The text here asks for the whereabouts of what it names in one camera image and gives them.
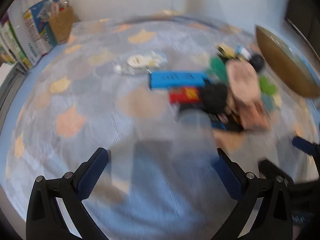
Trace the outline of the blue rectangular box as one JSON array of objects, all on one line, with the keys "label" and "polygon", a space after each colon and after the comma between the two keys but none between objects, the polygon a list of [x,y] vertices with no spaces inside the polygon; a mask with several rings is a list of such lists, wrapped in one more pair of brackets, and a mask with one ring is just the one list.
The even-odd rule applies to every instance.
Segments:
[{"label": "blue rectangular box", "polygon": [[157,71],[149,74],[149,88],[203,87],[206,80],[209,77],[205,72]]}]

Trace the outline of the amber ribbed glass bowl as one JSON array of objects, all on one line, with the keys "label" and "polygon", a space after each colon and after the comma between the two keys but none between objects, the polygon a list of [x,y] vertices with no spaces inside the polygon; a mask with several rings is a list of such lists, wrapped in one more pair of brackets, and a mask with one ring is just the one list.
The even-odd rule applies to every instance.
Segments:
[{"label": "amber ribbed glass bowl", "polygon": [[307,98],[319,98],[319,74],[308,61],[262,26],[255,26],[258,47],[270,68],[289,89]]}]

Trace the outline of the pens in holder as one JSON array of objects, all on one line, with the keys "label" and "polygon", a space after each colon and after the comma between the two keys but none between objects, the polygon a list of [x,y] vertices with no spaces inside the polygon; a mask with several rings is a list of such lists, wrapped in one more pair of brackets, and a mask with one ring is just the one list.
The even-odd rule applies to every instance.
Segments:
[{"label": "pens in holder", "polygon": [[56,16],[59,12],[65,10],[67,7],[70,6],[70,1],[69,0],[63,0],[60,2],[58,0],[55,2],[54,0],[48,0],[49,2],[49,11],[48,11],[48,16],[49,18]]}]

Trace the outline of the yellow rectangular device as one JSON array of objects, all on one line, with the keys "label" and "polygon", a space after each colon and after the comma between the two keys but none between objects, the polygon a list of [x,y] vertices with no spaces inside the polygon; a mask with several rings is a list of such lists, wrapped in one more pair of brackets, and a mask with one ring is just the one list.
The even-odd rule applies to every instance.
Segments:
[{"label": "yellow rectangular device", "polygon": [[223,43],[218,44],[216,46],[216,48],[217,48],[219,55],[221,55],[222,57],[229,58],[229,59],[236,57],[236,53],[235,53],[234,49],[223,44]]}]

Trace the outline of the light green translucent figurine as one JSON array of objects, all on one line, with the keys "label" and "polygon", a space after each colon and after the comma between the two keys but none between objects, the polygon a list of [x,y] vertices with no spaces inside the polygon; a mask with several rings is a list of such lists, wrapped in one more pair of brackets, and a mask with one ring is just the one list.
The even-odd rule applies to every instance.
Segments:
[{"label": "light green translucent figurine", "polygon": [[277,94],[277,87],[269,80],[268,77],[260,76],[259,86],[260,90],[266,95],[273,96]]}]

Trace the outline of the pink face toy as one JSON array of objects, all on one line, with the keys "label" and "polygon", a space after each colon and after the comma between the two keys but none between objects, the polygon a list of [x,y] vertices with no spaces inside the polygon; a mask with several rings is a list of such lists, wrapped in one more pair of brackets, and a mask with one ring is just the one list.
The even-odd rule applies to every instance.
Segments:
[{"label": "pink face toy", "polygon": [[236,100],[249,104],[260,99],[259,78],[249,62],[228,60],[226,72],[229,87]]}]

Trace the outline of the fan pattern table mat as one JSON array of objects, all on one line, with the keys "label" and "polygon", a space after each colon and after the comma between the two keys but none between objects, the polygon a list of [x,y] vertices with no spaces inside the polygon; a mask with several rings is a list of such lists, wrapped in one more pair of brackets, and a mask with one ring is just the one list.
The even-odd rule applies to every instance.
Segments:
[{"label": "fan pattern table mat", "polygon": [[[107,239],[213,239],[235,208],[214,164],[221,148],[244,172],[266,179],[258,163],[268,159],[295,184],[319,180],[319,136],[309,101],[289,89],[265,60],[257,73],[277,87],[282,106],[268,114],[270,128],[229,132],[214,129],[198,103],[169,102],[171,89],[149,88],[149,74],[120,75],[114,66],[127,55],[160,51],[164,70],[205,72],[216,46],[242,44],[263,57],[255,35],[230,31],[213,20],[186,16],[137,17],[78,22],[65,47],[43,68],[25,100],[12,134],[3,189],[25,223],[33,184],[63,177],[108,150],[108,164],[85,209]],[[241,124],[228,87],[220,114]],[[308,155],[294,137],[317,144]],[[319,239],[319,213],[292,210],[292,239]]]}]

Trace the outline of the black blue card pack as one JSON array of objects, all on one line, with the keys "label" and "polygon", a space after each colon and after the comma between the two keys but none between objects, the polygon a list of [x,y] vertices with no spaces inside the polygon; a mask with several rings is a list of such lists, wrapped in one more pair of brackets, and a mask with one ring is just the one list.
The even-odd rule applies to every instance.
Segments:
[{"label": "black blue card pack", "polygon": [[211,126],[214,129],[237,133],[244,131],[242,125],[238,123],[232,115],[209,114],[208,117],[210,118]]}]

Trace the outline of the clear packet with sticker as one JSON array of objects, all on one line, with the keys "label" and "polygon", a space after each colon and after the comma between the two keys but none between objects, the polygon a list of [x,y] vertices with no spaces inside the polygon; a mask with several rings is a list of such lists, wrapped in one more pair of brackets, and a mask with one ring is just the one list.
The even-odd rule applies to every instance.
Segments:
[{"label": "clear packet with sticker", "polygon": [[160,51],[143,51],[124,56],[114,66],[114,71],[120,75],[150,74],[154,71],[164,70],[168,57]]}]

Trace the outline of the red lighter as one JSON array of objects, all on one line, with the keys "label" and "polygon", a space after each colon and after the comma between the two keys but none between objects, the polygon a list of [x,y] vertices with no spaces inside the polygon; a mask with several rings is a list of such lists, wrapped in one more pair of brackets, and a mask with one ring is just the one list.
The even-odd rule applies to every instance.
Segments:
[{"label": "red lighter", "polygon": [[199,90],[195,87],[174,88],[169,92],[169,102],[171,104],[198,103],[201,101]]}]

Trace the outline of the black ball toy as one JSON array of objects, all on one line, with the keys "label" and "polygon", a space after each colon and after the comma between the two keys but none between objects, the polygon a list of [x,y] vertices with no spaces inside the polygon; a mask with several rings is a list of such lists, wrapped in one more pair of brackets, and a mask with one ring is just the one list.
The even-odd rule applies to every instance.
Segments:
[{"label": "black ball toy", "polygon": [[259,73],[263,70],[265,66],[265,60],[264,58],[259,54],[254,54],[251,56],[249,63],[254,68],[254,70]]}]

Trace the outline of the blue translucent figurine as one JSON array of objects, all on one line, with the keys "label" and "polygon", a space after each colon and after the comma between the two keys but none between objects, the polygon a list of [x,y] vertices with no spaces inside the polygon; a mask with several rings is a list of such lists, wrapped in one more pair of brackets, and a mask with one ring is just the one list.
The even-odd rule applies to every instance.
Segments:
[{"label": "blue translucent figurine", "polygon": [[282,99],[280,94],[274,94],[274,95],[262,94],[261,100],[264,104],[264,107],[267,113],[271,113],[274,110],[280,110],[282,106]]}]

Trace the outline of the red clothed doll figurine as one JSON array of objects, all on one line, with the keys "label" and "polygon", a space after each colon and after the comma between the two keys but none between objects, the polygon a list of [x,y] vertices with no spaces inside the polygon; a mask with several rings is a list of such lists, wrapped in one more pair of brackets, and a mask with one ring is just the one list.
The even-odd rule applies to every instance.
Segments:
[{"label": "red clothed doll figurine", "polygon": [[209,114],[220,114],[227,106],[228,87],[225,84],[206,83],[199,89],[204,110]]}]

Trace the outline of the dark green translucent figurine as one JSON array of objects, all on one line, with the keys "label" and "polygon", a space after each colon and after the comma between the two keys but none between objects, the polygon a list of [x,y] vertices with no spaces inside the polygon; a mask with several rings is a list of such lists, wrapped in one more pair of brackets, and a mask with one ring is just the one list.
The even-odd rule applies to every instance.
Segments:
[{"label": "dark green translucent figurine", "polygon": [[208,75],[224,84],[228,84],[228,75],[224,62],[218,57],[210,58],[210,67],[207,70]]}]

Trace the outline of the pink capybara card box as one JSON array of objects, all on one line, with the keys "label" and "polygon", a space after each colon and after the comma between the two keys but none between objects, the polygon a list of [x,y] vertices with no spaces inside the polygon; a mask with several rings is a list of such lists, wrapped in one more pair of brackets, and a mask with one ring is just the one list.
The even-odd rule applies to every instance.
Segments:
[{"label": "pink capybara card box", "polygon": [[266,130],[270,128],[270,121],[261,100],[249,104],[238,103],[240,122],[244,130]]}]

